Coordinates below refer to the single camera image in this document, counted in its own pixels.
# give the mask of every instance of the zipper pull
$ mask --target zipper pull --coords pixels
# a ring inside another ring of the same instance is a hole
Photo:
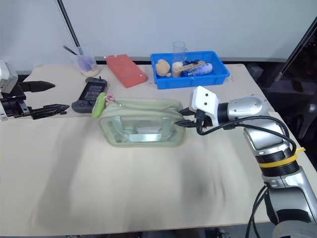
[[[114,98],[114,95],[113,94],[107,94],[105,97],[104,97],[104,100],[108,103],[117,103],[119,106],[122,107],[122,104],[121,103],[118,103],[115,98]]]

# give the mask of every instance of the blue plastic tray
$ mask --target blue plastic tray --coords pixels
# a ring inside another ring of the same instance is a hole
[[[226,77],[230,75],[227,68],[221,62],[217,54],[213,51],[197,51],[187,52],[186,61],[203,60],[206,63],[211,63],[213,66],[209,74],[194,77],[161,77],[158,76],[155,70],[155,64],[159,59],[167,61],[172,66],[172,53],[151,54],[151,62],[154,74],[154,82],[158,89],[168,88],[185,88],[204,85],[222,84]]]

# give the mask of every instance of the green zipper pouch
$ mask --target green zipper pouch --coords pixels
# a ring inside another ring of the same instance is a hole
[[[169,99],[116,99],[106,104],[100,126],[113,146],[177,146],[185,128],[175,125],[183,120],[182,104]]]

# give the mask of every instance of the red block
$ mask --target red block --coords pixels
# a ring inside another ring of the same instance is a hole
[[[126,88],[147,81],[146,74],[127,55],[107,56],[106,62],[110,70]]]

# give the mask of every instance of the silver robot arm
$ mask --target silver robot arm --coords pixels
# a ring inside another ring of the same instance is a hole
[[[261,96],[252,95],[219,103],[216,94],[201,86],[194,90],[189,110],[196,112],[196,115],[197,112],[204,112],[205,118],[209,117],[213,126],[250,116],[269,116],[268,103]],[[205,122],[198,121],[197,117],[196,123],[202,125]],[[285,129],[271,119],[241,123],[286,135]],[[264,200],[270,220],[276,225],[285,221],[311,223],[316,229],[317,199],[303,168],[296,162],[296,154],[293,155],[290,143],[254,128],[244,128],[244,136],[268,187]]]

